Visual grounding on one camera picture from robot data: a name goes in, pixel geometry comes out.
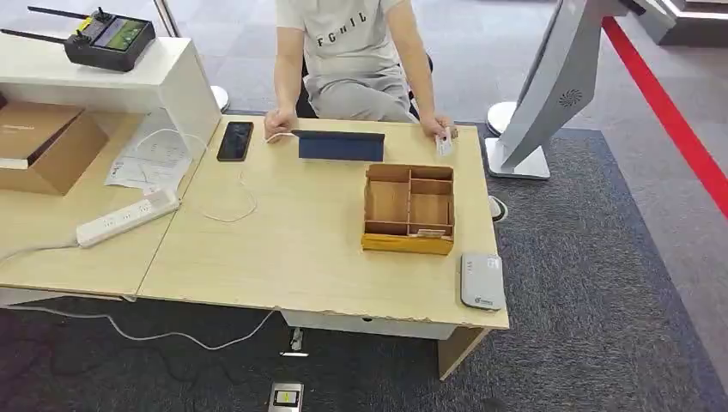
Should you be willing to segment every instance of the person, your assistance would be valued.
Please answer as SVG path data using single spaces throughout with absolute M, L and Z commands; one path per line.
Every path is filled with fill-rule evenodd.
M 451 127 L 457 135 L 435 110 L 410 0 L 276 0 L 276 15 L 277 108 L 265 119 L 269 142 L 295 127 L 304 57 L 305 87 L 320 118 L 414 123 L 411 88 L 424 134 L 445 136 Z

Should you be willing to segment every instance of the desk leg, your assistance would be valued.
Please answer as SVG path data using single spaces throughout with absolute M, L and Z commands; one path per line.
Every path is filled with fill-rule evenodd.
M 437 342 L 437 361 L 440 380 L 445 380 L 468 357 L 490 332 L 490 329 L 459 326 L 446 341 Z

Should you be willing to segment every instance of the power strip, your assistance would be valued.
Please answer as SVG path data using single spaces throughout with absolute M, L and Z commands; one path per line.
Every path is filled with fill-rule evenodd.
M 131 206 L 77 227 L 76 240 L 81 247 L 91 247 L 177 209 L 177 193 L 168 189 L 155 191 Z

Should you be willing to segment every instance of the wooden organizer box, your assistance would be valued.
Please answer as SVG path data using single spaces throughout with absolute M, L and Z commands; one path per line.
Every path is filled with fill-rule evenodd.
M 455 232 L 451 167 L 375 164 L 364 189 L 365 250 L 446 255 Z

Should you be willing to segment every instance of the cardboard box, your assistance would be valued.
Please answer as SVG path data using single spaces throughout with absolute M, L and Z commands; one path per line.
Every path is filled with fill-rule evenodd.
M 446 255 L 455 235 L 451 167 L 371 165 L 361 247 Z
M 10 101 L 0 107 L 0 189 L 64 195 L 107 141 L 80 107 Z

